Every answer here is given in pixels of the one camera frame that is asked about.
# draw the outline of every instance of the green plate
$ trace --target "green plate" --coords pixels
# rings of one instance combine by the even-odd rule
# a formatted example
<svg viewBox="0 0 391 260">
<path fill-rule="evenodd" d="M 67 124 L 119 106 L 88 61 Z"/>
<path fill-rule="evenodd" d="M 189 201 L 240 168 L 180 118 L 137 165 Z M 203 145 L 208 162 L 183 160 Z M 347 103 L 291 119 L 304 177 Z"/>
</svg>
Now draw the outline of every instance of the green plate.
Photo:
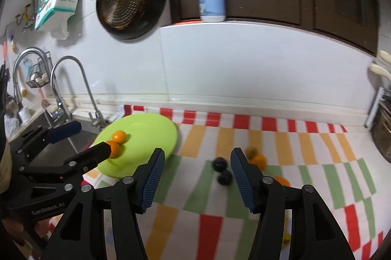
<svg viewBox="0 0 391 260">
<path fill-rule="evenodd" d="M 128 134 L 128 140 L 121 145 L 120 156 L 98 165 L 99 172 L 111 177 L 133 175 L 139 165 L 148 162 L 157 147 L 164 150 L 166 158 L 169 157 L 177 141 L 177 128 L 171 120 L 160 114 L 137 113 L 107 126 L 93 145 L 111 140 L 111 136 L 118 130 Z"/>
</svg>

